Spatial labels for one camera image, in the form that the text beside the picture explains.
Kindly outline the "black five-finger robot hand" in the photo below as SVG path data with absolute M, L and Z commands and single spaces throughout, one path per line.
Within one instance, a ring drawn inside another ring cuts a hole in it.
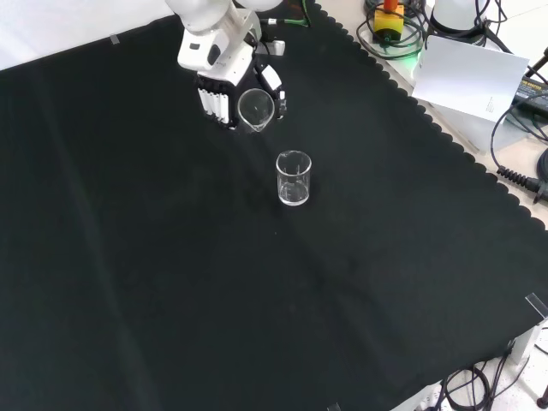
M 229 129 L 260 131 L 287 112 L 283 83 L 262 57 L 281 56 L 283 41 L 262 33 L 260 11 L 278 1 L 169 1 L 184 32 L 178 64 L 195 73 L 204 114 Z

